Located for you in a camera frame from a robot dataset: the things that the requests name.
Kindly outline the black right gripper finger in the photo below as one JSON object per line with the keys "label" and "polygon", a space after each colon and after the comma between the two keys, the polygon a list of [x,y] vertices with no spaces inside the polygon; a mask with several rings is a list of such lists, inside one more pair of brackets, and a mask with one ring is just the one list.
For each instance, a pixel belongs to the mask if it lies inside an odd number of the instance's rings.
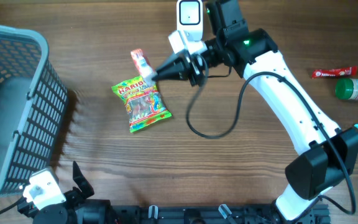
{"label": "black right gripper finger", "polygon": [[187,80],[188,68],[182,63],[161,66],[156,69],[157,74],[152,78],[152,81],[161,80]]}
{"label": "black right gripper finger", "polygon": [[184,57],[185,51],[172,54],[155,70],[156,72],[183,72],[185,70]]}

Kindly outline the small red tissue pack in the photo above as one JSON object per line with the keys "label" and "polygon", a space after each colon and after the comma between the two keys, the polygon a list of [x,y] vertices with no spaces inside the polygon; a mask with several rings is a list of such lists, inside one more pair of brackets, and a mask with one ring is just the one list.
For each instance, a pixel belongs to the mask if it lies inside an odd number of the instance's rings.
{"label": "small red tissue pack", "polygon": [[154,85],[155,82],[152,79],[156,76],[156,72],[149,64],[149,60],[144,54],[144,51],[142,49],[135,49],[131,51],[131,57],[144,82],[148,85]]}

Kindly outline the Haribo gummy candy bag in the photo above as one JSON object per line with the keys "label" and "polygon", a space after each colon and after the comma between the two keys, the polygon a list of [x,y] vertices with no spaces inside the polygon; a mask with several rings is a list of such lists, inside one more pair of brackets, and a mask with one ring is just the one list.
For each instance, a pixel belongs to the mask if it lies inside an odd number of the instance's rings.
{"label": "Haribo gummy candy bag", "polygon": [[172,116],[157,86],[146,84],[141,76],[124,80],[111,89],[124,103],[131,133]]}

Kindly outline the red Nescafe coffee stick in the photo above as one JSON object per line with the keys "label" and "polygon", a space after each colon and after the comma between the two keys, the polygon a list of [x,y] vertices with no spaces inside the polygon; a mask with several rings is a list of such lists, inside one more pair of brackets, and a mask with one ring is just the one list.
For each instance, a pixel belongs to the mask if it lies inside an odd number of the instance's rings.
{"label": "red Nescafe coffee stick", "polygon": [[329,70],[315,70],[312,73],[312,78],[329,78],[329,77],[351,77],[357,75],[357,66],[334,68]]}

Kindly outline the green lid jar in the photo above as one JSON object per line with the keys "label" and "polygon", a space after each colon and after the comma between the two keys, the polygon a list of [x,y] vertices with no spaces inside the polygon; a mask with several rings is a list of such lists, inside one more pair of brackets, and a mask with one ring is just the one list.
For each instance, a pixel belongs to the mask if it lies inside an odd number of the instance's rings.
{"label": "green lid jar", "polygon": [[339,79],[336,83],[335,95],[340,100],[358,101],[358,79],[354,79],[354,78]]}

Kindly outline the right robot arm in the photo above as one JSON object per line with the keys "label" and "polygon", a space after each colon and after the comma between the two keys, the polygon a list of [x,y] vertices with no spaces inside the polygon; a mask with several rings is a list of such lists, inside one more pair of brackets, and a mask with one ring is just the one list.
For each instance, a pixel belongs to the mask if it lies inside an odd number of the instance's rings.
{"label": "right robot arm", "polygon": [[168,39],[173,53],[153,81],[187,80],[203,89],[209,69],[223,64],[262,96],[287,131],[298,156],[285,168],[288,185],[273,202],[272,222],[297,222],[341,182],[354,190],[357,130],[341,129],[319,109],[268,33],[248,29],[237,1],[178,1]]}

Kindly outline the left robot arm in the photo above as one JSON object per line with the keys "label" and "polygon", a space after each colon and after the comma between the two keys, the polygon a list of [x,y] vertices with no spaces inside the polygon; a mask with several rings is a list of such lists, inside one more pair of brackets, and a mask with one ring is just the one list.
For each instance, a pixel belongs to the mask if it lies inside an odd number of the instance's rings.
{"label": "left robot arm", "polygon": [[33,223],[108,224],[119,223],[109,200],[94,200],[94,189],[73,162],[72,177],[76,186],[63,193],[51,167],[31,175],[24,187],[17,211]]}

